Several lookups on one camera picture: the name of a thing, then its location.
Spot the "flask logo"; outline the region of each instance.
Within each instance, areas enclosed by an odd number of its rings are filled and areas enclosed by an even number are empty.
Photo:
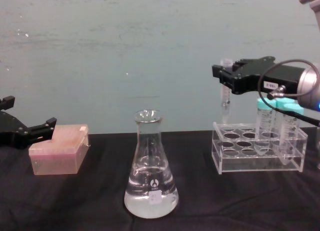
[[[151,185],[151,187],[156,188],[159,185],[159,181],[157,179],[152,179],[150,181],[150,185]]]

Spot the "pipette tip box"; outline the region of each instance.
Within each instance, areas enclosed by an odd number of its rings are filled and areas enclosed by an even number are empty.
[[[288,152],[279,152],[276,132],[255,138],[255,124],[213,123],[211,155],[218,173],[249,171],[299,171],[304,168],[308,135],[299,129],[289,137]]]
[[[29,156],[35,175],[76,174],[89,149],[86,124],[56,125],[51,140],[34,143]]]

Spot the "black table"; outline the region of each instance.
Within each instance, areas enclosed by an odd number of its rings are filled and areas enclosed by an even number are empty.
[[[124,193],[136,134],[90,135],[78,174],[33,175],[26,150],[0,149],[0,231],[319,231],[315,128],[304,171],[218,175],[211,131],[168,132],[162,143],[179,205],[159,219],[134,217]]]

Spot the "pink lid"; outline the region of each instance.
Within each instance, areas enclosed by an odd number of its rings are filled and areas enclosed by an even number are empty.
[[[52,139],[32,144],[29,155],[75,154],[80,145],[85,142],[87,134],[88,125],[86,124],[56,125]]]

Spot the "teal cap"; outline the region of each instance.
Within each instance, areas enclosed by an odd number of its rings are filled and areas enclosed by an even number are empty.
[[[268,98],[265,97],[264,100],[265,100],[269,105],[271,105],[271,106],[273,106],[273,107],[276,107],[277,102],[276,102],[274,99],[273,99],[273,100],[270,100],[270,99],[268,99]],[[258,98],[258,100],[257,100],[257,102],[256,102],[256,107],[257,107],[258,109],[262,109],[262,110],[271,110],[271,108],[270,108],[269,106],[267,106],[267,105],[265,104],[265,102],[262,101],[261,98]]]
[[[276,107],[283,110],[286,104],[294,104],[295,100],[287,97],[276,98]]]
[[[286,111],[294,111],[300,115],[303,115],[304,114],[304,108],[301,107],[299,104],[297,103],[287,103],[284,105],[284,110]]]

